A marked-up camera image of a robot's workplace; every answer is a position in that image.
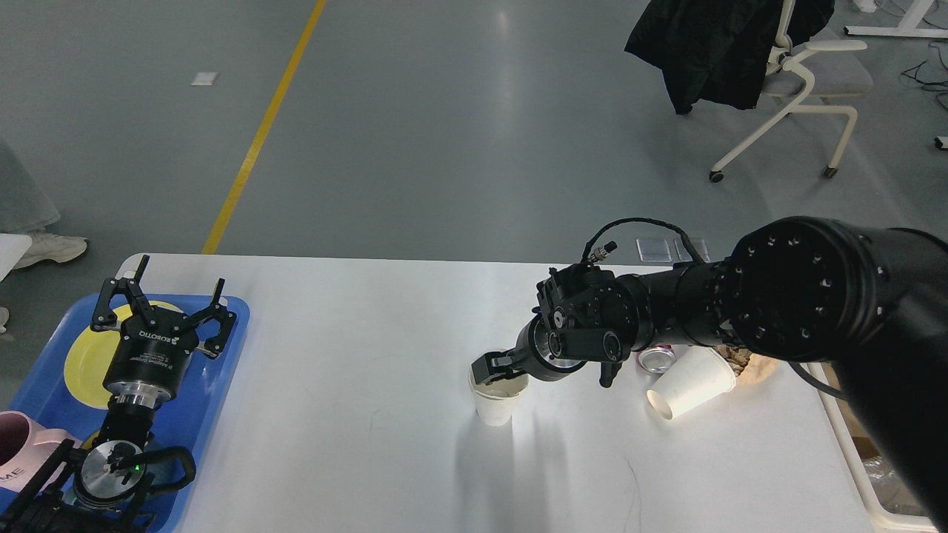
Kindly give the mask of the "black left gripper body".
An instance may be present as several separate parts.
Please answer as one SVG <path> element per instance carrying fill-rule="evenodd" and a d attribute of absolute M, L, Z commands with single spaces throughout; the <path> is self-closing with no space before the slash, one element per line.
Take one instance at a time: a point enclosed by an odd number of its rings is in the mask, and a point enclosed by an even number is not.
<path fill-rule="evenodd" d="M 184 312 L 155 309 L 153 318 L 132 314 L 119 327 L 102 386 L 119 403 L 160 409 L 176 398 L 199 338 Z"/>

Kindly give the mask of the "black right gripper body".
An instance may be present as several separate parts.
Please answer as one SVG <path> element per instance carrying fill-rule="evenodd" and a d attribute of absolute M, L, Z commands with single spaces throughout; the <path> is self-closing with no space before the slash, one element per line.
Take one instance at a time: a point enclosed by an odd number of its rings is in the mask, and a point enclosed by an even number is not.
<path fill-rule="evenodd" d="M 532 317 L 519 331 L 515 344 L 515 367 L 539 381 L 555 382 L 577 372 L 585 361 L 552 358 L 549 333 L 541 317 Z"/>

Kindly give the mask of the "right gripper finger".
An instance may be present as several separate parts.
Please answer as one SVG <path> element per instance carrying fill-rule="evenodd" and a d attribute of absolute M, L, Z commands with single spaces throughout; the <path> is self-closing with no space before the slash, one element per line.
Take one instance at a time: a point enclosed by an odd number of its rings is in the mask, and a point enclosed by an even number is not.
<path fill-rule="evenodd" d="M 476 385 L 489 385 L 501 379 L 515 379 L 526 371 L 515 360 L 513 351 L 484 353 L 471 364 L 471 377 Z"/>

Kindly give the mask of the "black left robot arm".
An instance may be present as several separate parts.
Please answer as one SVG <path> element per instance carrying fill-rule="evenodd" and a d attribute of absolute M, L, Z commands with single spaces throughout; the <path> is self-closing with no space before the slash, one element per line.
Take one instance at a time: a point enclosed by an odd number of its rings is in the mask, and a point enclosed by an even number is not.
<path fill-rule="evenodd" d="M 62 318 L 10 408 L 36 461 L 2 469 L 4 532 L 170 532 L 233 380 L 250 308 L 149 295 L 149 262 Z"/>

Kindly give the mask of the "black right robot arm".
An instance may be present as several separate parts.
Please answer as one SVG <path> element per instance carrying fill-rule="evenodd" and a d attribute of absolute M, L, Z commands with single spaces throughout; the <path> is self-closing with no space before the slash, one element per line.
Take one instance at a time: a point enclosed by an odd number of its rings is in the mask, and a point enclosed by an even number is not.
<path fill-rule="evenodd" d="M 829 362 L 849 403 L 938 531 L 946 530 L 947 247 L 910 227 L 856 227 L 793 216 L 707 262 L 647 275 L 600 262 L 586 243 L 550 269 L 517 344 L 474 360 L 477 384 L 530 375 L 558 381 L 587 362 L 610 387 L 633 352 L 661 343 L 728 345 L 792 363 Z"/>

